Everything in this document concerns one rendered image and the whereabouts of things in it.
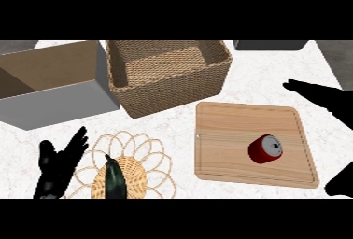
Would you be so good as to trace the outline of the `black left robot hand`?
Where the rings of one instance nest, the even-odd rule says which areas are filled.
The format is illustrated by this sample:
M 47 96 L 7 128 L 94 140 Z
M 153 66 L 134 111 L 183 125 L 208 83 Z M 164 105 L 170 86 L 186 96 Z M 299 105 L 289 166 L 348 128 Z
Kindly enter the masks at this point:
M 34 199 L 59 199 L 71 183 L 75 166 L 88 147 L 87 129 L 81 127 L 63 150 L 54 151 L 48 140 L 40 142 L 38 168 L 41 175 L 37 182 Z

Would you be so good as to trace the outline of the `dark grey appliance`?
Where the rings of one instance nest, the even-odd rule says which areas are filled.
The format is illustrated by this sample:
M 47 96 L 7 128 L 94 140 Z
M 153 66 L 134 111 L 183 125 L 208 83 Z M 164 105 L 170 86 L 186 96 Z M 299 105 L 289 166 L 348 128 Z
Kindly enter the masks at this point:
M 237 40 L 236 50 L 299 50 L 305 40 Z

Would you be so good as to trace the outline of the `dark green cucumber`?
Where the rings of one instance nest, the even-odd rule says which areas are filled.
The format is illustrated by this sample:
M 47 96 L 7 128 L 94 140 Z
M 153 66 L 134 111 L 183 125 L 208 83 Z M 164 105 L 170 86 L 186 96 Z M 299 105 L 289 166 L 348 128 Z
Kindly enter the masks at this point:
M 110 158 L 109 155 L 106 155 L 105 198 L 127 198 L 127 185 L 124 175 L 118 166 L 118 162 Z

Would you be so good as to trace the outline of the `wooden cutting board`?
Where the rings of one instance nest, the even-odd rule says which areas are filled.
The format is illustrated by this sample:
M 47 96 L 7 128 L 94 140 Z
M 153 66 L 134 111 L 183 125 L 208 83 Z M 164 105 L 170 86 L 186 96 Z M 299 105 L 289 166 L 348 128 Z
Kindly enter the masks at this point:
M 319 177 L 297 110 L 199 103 L 195 173 L 206 180 L 314 189 Z

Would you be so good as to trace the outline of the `red can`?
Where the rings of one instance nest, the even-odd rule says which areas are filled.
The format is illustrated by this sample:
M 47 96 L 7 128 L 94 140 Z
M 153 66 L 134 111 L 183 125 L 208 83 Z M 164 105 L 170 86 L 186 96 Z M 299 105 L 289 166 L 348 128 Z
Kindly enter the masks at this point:
M 264 134 L 248 146 L 248 156 L 258 164 L 276 160 L 280 155 L 280 141 L 271 134 Z

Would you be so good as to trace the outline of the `brown wicker basket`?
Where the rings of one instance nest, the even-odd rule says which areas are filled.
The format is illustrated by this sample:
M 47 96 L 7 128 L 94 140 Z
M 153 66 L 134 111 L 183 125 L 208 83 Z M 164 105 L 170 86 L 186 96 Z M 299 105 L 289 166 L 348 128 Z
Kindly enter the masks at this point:
M 110 92 L 131 118 L 217 95 L 232 63 L 220 40 L 109 40 Z

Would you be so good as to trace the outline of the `woven flower-shaped placemat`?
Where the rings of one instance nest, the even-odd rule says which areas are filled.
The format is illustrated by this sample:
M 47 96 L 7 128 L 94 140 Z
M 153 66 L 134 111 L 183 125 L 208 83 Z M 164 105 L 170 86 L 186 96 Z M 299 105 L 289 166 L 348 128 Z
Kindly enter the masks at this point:
M 144 133 L 119 131 L 102 134 L 85 150 L 63 199 L 105 198 L 106 155 L 122 171 L 128 199 L 172 199 L 177 196 L 172 160 L 162 142 Z

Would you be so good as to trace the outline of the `grey open drawer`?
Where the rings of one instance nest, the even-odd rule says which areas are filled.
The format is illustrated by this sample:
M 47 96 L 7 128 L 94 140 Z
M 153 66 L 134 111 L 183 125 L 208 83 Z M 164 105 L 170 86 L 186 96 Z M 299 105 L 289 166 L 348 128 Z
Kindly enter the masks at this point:
M 0 121 L 32 130 L 115 110 L 97 41 L 0 55 Z

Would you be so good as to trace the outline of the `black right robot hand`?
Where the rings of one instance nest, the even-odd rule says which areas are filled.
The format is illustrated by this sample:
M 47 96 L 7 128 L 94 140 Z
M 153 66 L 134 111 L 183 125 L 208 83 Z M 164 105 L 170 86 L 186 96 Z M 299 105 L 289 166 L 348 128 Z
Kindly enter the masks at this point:
M 283 82 L 282 87 L 294 91 L 314 105 L 325 108 L 353 131 L 353 91 L 342 91 L 295 79 Z M 353 198 L 353 162 L 347 164 L 328 181 L 323 189 L 329 196 L 342 195 Z

